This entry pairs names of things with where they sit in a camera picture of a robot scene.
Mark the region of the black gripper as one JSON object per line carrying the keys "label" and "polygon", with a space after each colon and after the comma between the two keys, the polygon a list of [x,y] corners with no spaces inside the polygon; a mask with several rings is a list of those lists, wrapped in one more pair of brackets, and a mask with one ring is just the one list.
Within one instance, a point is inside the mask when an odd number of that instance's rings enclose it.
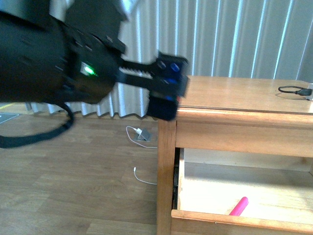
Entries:
{"label": "black gripper", "polygon": [[186,93],[188,61],[164,53],[148,64],[123,58],[126,46],[119,40],[121,25],[130,20],[137,6],[136,0],[72,2],[65,14],[65,32],[72,52],[69,76],[86,103],[100,102],[116,83],[147,89],[147,115],[171,121]]}

